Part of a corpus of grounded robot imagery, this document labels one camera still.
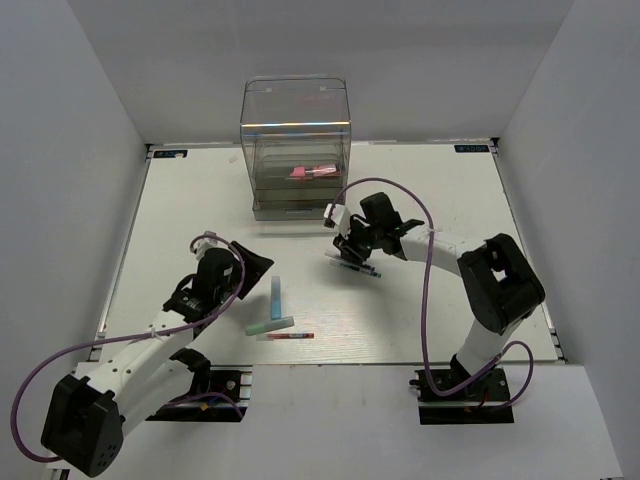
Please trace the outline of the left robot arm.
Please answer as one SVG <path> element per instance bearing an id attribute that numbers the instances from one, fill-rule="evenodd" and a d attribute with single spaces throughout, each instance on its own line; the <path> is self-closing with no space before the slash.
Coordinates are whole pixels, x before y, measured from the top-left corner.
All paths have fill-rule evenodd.
<path id="1" fill-rule="evenodd" d="M 184 277 L 149 324 L 146 336 L 88 374 L 68 375 L 54 388 L 41 442 L 90 478 L 115 460 L 141 422 L 179 400 L 205 398 L 211 362 L 192 348 L 212 313 L 244 298 L 273 266 L 238 242 L 194 248 L 195 273 Z"/>

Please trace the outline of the green pen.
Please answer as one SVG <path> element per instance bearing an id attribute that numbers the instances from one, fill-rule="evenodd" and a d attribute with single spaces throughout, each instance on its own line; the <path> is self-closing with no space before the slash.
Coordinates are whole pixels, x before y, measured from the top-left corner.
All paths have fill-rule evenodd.
<path id="1" fill-rule="evenodd" d="M 381 273 L 376 271 L 374 268 L 372 267 L 368 267 L 368 266 L 358 266 L 358 265 L 354 265 L 348 262 L 343 262 L 343 261 L 339 261 L 339 260 L 332 260 L 331 264 L 333 266 L 339 267 L 339 268 L 343 268 L 343 269 L 348 269 L 350 271 L 354 271 L 357 273 L 361 273 L 367 276 L 371 276 L 371 277 L 375 277 L 375 278 L 380 278 L 381 277 Z"/>

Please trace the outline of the pink capped marker tube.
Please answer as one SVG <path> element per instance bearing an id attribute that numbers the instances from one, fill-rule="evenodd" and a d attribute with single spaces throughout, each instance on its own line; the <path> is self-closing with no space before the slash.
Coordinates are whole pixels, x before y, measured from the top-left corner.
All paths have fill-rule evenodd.
<path id="1" fill-rule="evenodd" d="M 286 179 L 291 181 L 304 181 L 321 177 L 335 177 L 339 175 L 340 170 L 338 165 L 335 163 L 314 166 L 300 165 L 295 166 Z"/>

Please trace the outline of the clear acrylic drawer organizer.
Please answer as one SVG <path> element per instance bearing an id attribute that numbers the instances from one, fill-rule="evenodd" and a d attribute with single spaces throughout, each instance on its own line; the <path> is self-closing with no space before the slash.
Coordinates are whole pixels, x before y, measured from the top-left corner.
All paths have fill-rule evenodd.
<path id="1" fill-rule="evenodd" d="M 240 137 L 256 220 L 322 218 L 349 175 L 352 125 L 346 81 L 326 75 L 247 81 Z M 332 163 L 339 176 L 286 179 L 295 166 Z"/>

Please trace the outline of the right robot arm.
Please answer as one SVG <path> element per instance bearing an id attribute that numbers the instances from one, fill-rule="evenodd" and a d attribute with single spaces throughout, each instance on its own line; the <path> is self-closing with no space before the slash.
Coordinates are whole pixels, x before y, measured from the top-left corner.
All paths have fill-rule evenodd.
<path id="1" fill-rule="evenodd" d="M 450 361 L 448 383 L 436 384 L 429 370 L 424 382 L 441 398 L 477 397 L 488 385 L 489 371 L 513 346 L 512 334 L 544 302 L 541 281 L 507 234 L 471 239 L 439 232 L 423 220 L 404 221 L 382 192 L 363 199 L 360 207 L 360 214 L 334 203 L 325 209 L 324 224 L 337 233 L 333 245 L 342 261 L 366 269 L 372 252 L 380 250 L 461 279 L 474 317 L 471 329 Z"/>

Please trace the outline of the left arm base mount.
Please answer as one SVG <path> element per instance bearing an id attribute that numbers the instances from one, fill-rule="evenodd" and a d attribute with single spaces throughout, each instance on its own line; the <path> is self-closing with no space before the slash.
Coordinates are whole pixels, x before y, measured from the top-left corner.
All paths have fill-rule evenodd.
<path id="1" fill-rule="evenodd" d="M 212 367 L 208 384 L 171 400 L 149 422 L 239 423 L 251 398 L 251 367 Z"/>

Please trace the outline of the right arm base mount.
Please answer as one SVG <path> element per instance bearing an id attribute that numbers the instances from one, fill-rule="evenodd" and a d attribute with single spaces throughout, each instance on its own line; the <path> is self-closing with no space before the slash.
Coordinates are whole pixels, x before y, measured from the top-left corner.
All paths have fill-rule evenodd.
<path id="1" fill-rule="evenodd" d="M 506 374 L 495 368 L 464 390 L 448 396 L 436 395 L 428 386 L 423 370 L 416 370 L 409 381 L 417 394 L 420 424 L 425 426 L 513 424 L 511 398 Z"/>

